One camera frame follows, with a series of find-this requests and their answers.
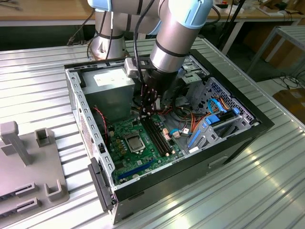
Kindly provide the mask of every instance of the floor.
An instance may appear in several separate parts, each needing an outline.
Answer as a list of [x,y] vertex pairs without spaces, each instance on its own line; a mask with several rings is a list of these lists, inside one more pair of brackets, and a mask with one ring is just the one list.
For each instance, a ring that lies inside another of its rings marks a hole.
[[[218,23],[216,26],[203,27],[200,34],[207,38],[213,45],[216,45],[221,30],[222,23]],[[248,46],[238,41],[238,39],[233,43],[227,54],[229,59],[232,60],[243,71],[246,71],[254,55],[255,53],[248,48]],[[276,69],[269,63],[260,59],[257,62],[255,69],[251,72],[250,77],[259,82],[265,78],[280,76],[282,71],[283,70]]]

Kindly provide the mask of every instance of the metal case side panel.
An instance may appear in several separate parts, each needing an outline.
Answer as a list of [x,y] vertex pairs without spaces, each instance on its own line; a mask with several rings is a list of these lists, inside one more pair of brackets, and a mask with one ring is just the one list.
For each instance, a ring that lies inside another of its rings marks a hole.
[[[75,109],[73,110],[73,114],[76,119],[77,126],[81,132],[89,158],[95,157],[97,161],[101,162],[111,186],[114,186],[111,176],[112,171],[115,169],[114,163],[105,146],[104,140],[100,135],[85,95],[81,90],[81,86],[74,74],[75,73],[71,74],[69,70],[66,70],[68,85],[70,84],[71,89],[69,90],[69,94],[74,94],[74,96],[70,96],[70,98],[74,98]],[[104,153],[99,151],[99,144],[104,145]]]

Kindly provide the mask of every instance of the robotic arm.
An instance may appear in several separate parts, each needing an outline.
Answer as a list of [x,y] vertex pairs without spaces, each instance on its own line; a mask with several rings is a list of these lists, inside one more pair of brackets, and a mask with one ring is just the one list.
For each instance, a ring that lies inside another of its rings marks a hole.
[[[96,9],[96,34],[99,34],[102,26],[100,36],[94,39],[91,45],[93,56],[97,60],[105,59],[109,50],[109,59],[123,57],[123,33],[135,30],[140,15],[151,4],[151,0],[88,0],[88,3]],[[137,31],[150,35],[158,34],[150,58],[140,61],[144,84],[147,87],[144,89],[145,93],[162,95],[169,88],[204,26],[212,6],[213,0],[153,2]],[[132,58],[126,59],[125,67],[130,77],[139,75],[137,64]]]

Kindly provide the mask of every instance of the ribbed metal table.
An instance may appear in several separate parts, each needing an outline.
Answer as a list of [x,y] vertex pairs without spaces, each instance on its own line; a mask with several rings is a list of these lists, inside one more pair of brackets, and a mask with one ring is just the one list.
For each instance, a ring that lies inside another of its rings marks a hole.
[[[273,55],[278,51],[278,49],[281,47],[285,40],[290,41],[296,47],[305,51],[305,26],[275,26],[262,44],[262,46],[260,47],[260,49],[258,50],[258,52],[255,54],[254,58],[252,59],[250,66],[246,71],[247,74],[249,74],[254,68],[255,64],[263,55],[264,51],[276,35],[280,35],[282,38],[266,58],[267,62],[271,60]],[[295,72],[302,68],[303,65],[304,63],[301,62],[301,64],[296,67]]]
[[[138,42],[148,54],[153,40]],[[132,43],[127,43],[132,54]],[[64,64],[85,62],[86,47],[0,52],[0,122],[20,134],[55,132],[70,200],[8,228],[304,228],[304,125],[208,41],[193,48],[258,106],[275,126],[233,162],[113,226],[87,169],[89,160],[71,113]]]

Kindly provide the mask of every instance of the red wire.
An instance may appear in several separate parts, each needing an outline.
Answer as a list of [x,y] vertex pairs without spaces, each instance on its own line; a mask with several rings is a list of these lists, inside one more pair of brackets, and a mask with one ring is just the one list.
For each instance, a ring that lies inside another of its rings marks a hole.
[[105,144],[107,144],[107,125],[106,125],[106,122],[105,122],[105,118],[104,118],[103,114],[100,112],[99,109],[94,107],[94,110],[96,110],[103,118],[104,125],[105,125]]

